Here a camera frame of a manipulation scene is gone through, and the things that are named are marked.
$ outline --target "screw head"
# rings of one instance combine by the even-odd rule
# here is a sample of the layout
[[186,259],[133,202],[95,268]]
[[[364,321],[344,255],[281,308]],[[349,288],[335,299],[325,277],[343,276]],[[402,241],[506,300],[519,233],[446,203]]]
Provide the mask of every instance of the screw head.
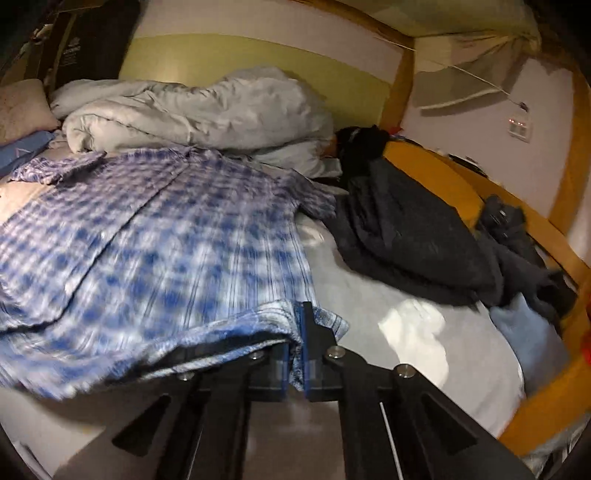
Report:
[[395,370],[398,376],[402,378],[411,378],[414,377],[415,373],[417,373],[417,370],[409,364],[400,364],[395,368]]
[[257,350],[256,352],[251,353],[248,358],[251,360],[259,360],[259,358],[263,358],[265,356],[265,352],[263,350]]
[[329,358],[343,358],[345,353],[347,353],[347,350],[339,345],[333,345],[326,349],[326,355]]
[[191,380],[193,377],[195,376],[195,374],[193,372],[183,372],[181,374],[177,375],[177,378],[182,381],[182,382],[188,382],[189,380]]

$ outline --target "dark jacket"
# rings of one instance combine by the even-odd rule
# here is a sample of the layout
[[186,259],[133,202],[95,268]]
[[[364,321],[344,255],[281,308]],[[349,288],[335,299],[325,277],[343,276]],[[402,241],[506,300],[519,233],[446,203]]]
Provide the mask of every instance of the dark jacket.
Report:
[[349,182],[325,224],[359,273],[443,304],[474,303],[495,287],[491,268],[456,210],[384,158]]

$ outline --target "black clothing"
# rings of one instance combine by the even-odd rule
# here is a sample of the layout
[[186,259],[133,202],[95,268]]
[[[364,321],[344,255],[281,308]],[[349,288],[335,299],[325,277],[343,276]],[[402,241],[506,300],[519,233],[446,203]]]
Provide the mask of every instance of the black clothing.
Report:
[[491,196],[486,200],[476,229],[480,233],[478,243],[489,260],[496,284],[487,296],[481,297],[482,303],[488,307],[505,307],[522,293],[529,307],[560,334],[560,318],[573,307],[577,294],[564,281],[562,271],[546,268],[525,231],[523,210]]
[[369,175],[369,162],[382,156],[390,140],[386,130],[376,125],[370,128],[347,127],[336,133],[337,158],[343,174],[338,186],[349,190],[349,180]]
[[368,170],[325,220],[349,268],[443,304],[472,304],[495,287],[456,209],[384,158]]

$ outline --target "pillowcase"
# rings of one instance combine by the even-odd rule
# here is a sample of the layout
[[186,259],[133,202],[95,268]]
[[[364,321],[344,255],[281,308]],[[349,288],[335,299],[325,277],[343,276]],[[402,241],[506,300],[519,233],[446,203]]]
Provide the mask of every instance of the pillowcase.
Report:
[[41,80],[23,80],[0,88],[0,146],[59,126],[47,103]]
[[15,168],[30,161],[42,152],[51,140],[53,140],[53,134],[42,131],[0,147],[0,177],[8,175]]
[[384,157],[454,207],[464,224],[474,228],[484,202],[466,180],[429,150],[406,142],[389,142]]

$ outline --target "checkered shirt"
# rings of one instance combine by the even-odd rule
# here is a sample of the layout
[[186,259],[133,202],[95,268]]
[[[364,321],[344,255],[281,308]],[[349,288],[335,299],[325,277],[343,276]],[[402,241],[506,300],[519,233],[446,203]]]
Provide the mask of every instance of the checkered shirt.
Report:
[[[332,195],[216,151],[39,166],[15,178],[56,188],[2,227],[1,384],[59,399],[132,371],[154,377],[301,342],[301,302],[315,298],[294,213],[332,215]],[[347,329],[322,309],[315,317],[337,336]],[[196,358],[148,368],[193,346]]]

